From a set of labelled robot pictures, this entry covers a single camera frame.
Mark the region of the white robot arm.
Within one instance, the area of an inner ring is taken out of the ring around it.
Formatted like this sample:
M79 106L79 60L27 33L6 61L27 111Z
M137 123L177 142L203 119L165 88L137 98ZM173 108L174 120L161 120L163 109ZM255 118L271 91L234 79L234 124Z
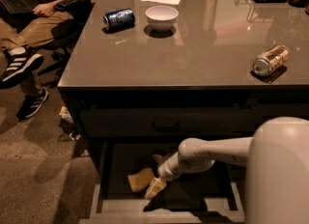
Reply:
M309 224L309 121L279 117L251 137L187 138L160 160L146 197L152 199L182 174L209 170L216 161L246 168L245 224Z

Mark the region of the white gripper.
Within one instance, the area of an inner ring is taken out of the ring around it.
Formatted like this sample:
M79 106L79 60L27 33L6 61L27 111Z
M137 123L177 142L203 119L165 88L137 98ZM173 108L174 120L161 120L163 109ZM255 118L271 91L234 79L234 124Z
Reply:
M183 173L181 168L182 163L178 153L167 154L165 156L153 154L153 158L155 162L158 163L157 173L160 178L152 179L145 193L145 198L147 200L152 200L167 186L167 182L178 179Z

